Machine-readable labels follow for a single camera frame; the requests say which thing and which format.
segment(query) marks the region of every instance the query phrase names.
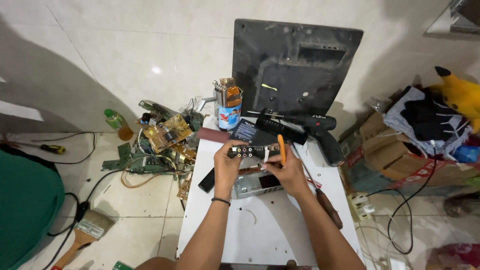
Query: pikachu plush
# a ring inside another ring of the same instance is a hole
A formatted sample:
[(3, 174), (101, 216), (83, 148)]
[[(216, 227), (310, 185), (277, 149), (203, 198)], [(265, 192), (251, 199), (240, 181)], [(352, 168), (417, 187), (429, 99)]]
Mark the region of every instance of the pikachu plush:
[(463, 114), (469, 121), (473, 133), (480, 130), (480, 85), (460, 80), (448, 69), (435, 67), (443, 85), (431, 86), (442, 94), (445, 104)]

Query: leg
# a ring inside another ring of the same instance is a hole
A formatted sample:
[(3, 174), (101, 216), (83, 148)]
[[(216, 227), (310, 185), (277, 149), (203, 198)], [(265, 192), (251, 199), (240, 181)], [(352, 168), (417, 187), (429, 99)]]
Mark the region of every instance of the leg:
[(177, 262), (171, 261), (163, 257), (155, 257), (148, 259), (139, 265), (135, 270), (175, 270)]

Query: black wristband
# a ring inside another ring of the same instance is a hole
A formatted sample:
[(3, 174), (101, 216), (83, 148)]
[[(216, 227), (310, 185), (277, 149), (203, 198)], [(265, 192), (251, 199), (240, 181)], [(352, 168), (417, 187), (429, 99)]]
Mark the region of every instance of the black wristband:
[(214, 198), (212, 198), (212, 201), (221, 201), (221, 202), (224, 202), (224, 203), (228, 204), (228, 207), (230, 207), (230, 202), (228, 202), (228, 201), (226, 201), (226, 200), (224, 200), (224, 199), (220, 199), (220, 198), (215, 198), (215, 197), (214, 197)]

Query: cordless drill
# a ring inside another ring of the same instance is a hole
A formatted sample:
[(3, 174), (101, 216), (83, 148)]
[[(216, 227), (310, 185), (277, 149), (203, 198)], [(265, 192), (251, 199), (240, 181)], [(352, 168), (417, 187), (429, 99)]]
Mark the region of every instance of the cordless drill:
[[(256, 111), (248, 112), (260, 114), (260, 112)], [(293, 124), (301, 125), (310, 136), (318, 141), (320, 151), (329, 166), (336, 167), (343, 164), (345, 158), (340, 149), (340, 144), (328, 132), (328, 130), (333, 130), (336, 127), (336, 119), (334, 117), (317, 114), (293, 114), (289, 112), (283, 114), (264, 114), (281, 118), (282, 120)]]

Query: microchip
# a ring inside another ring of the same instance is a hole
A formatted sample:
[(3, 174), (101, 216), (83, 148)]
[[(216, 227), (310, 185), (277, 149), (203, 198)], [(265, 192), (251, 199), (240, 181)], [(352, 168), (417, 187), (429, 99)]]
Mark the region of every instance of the microchip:
[(178, 138), (178, 136), (177, 136), (177, 134), (175, 134), (175, 132), (173, 130), (165, 133), (165, 139), (168, 142), (171, 142), (171, 141), (175, 140), (176, 138)]

